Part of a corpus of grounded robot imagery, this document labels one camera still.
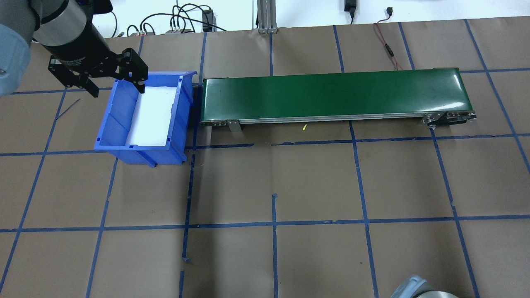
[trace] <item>robotic arm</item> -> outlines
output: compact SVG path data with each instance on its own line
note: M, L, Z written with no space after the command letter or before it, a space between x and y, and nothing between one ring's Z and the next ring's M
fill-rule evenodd
M98 97L90 77L113 77L143 93L147 65L131 48L112 52L92 25L94 14L110 11L110 0L0 0L0 96L20 85L32 38L52 54L48 70L65 87Z

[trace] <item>blue plastic bin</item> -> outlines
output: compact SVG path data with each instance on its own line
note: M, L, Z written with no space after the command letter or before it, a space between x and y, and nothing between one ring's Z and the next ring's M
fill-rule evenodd
M190 107L193 105L191 78L197 72L150 72L146 86L177 87L165 146L126 144L139 92L127 81L114 82L107 110L94 145L129 164L182 164Z

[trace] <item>white foam insert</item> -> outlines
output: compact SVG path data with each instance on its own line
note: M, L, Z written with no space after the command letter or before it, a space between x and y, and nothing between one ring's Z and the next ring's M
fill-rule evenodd
M165 146L176 87L145 87L138 95L127 145Z

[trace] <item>red wire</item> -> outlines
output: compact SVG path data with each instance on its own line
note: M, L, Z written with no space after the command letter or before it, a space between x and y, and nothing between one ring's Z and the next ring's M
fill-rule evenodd
M390 19L390 16L388 16L386 19L383 19L383 20L379 20L377 21L377 23L374 23L375 27L377 28L377 31L379 31L379 35L381 36L381 39L383 40L383 44L385 45L386 44L386 40L385 38L383 37L383 33L381 32L381 29L379 28L379 22L383 22L383 21L388 21ZM398 60L396 59L396 57L392 57L392 60L394 60L396 62L396 65L401 69L403 70L403 67L401 67L401 65L399 64Z

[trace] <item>cable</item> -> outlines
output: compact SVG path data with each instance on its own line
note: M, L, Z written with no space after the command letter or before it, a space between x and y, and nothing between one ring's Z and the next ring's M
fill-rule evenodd
M151 26L151 24L149 24L147 22L144 23L144 32L145 32L145 34L147 34L147 29L145 29L145 25L149 25L149 27L151 27L151 30L153 31L153 35L156 35L155 28L153 28L153 26Z
M188 14L188 12L186 12L186 11L183 9L184 6L178 6L178 5L174 5L174 6L173 6L173 9L171 9L171 12L173 13L173 15L175 15L175 7L179 9L179 12L178 12L176 15L180 16L180 12L182 11L182 12L184 12L184 13L186 14L186 16L187 16L188 18L190 17L190 15ZM177 24L178 27L180 27L179 19L178 19L178 18L176 19L176 24ZM192 30L193 32L195 32L195 27L193 26L193 23L192 23L191 21L190 21L190 24L191 24L191 30Z
M379 31L379 35L381 36L381 39L383 41L383 44L386 48L386 51L388 52L388 54L390 55L390 59L392 60L392 65L394 65L394 62L395 62L395 69L397 70L398 67L403 70L403 67L401 67L401 65L399 64L398 60L396 59L396 57L394 56L394 52L392 51L392 49L390 48L390 46L386 43L386 40L383 36L383 33L381 32L381 29L379 28L379 23L380 22L384 22L384 21L388 21L390 19L390 17L392 16L392 8L391 7L388 7L386 9L386 12L388 13L388 17L386 19L382 19L382 20L379 20L377 21L377 23L374 23L374 26L375 28L377 28L377 31Z
M189 5L189 6L193 6L193 8L190 9L190 10L184 10L184 7L186 7L186 6L188 6L188 5ZM188 15L188 13L187 13L188 11L192 11L192 10L197 9L197 8L200 9L201 12L202 12L202 15L201 15L201 16L204 16L204 17L206 18L206 21L208 22L208 21L209 21L209 20L208 20L208 15L207 15L206 12L202 9L201 6L208 7L208 8L211 10L211 7L208 6L208 5L196 5L196 4L192 4L192 3L186 3L186 4L184 4L181 8L182 8L182 11L186 14L187 17L190 17L190 16Z
M355 10L357 9L357 0L344 0L344 11L350 12L350 25L354 23Z
M116 35L116 31L118 30L118 18L116 17L116 14L114 12L110 12L113 16L114 16L114 20L116 21L116 25L114 26L114 33L112 34L111 37L114 37L114 35Z
M156 15L170 15L170 16L173 16L173 14L171 14L171 13L154 13L154 14L152 14L152 15L148 15L147 17L145 17L145 18L142 20L142 22L140 23L140 25L143 25L144 22L145 22L147 19L149 19L150 17L156 16ZM221 28L221 27L218 27L218 26L216 26L216 25L210 24L210 23L202 22L202 21L195 20L195 19L190 19L189 17L185 17L185 16L182 16L182 15L179 16L179 17L181 17L181 18L183 18L183 19L186 19L186 20L190 20L190 21L198 22L198 23L201 23L201 24L206 24L206 25L208 25L208 26L212 26L212 27L217 28L217 29L222 30L222 31L226 31L225 29L223 29L223 28Z
M176 17L177 23L179 21L179 18L181 18L182 21L184 22L184 27L182 28L182 31L181 31L181 32L184 32L184 30L186 30L186 19L184 19L182 15L177 14L177 15L172 16L171 19L169 20L169 26L171 26L172 30L176 31L177 25L175 24L175 17Z
M136 32L138 33L138 35L140 35L140 30L138 30L138 27L136 27L134 25L129 25L129 27L127 27L127 36L129 36L129 29L131 29L131 27L134 27L134 29L136 29Z

